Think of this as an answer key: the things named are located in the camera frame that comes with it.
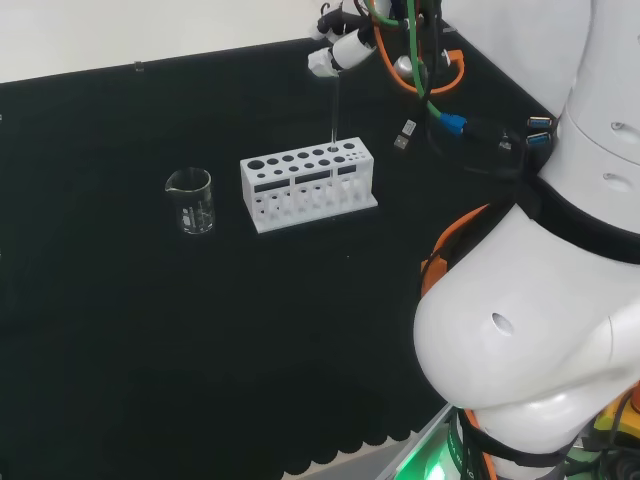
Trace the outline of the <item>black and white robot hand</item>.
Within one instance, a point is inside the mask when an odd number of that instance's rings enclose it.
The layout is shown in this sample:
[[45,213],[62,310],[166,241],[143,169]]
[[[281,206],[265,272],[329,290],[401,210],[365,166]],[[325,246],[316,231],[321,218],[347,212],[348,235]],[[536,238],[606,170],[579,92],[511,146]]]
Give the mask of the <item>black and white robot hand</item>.
[[373,18],[364,1],[323,1],[310,37],[328,42],[308,55],[308,69],[318,78],[338,77],[376,49]]

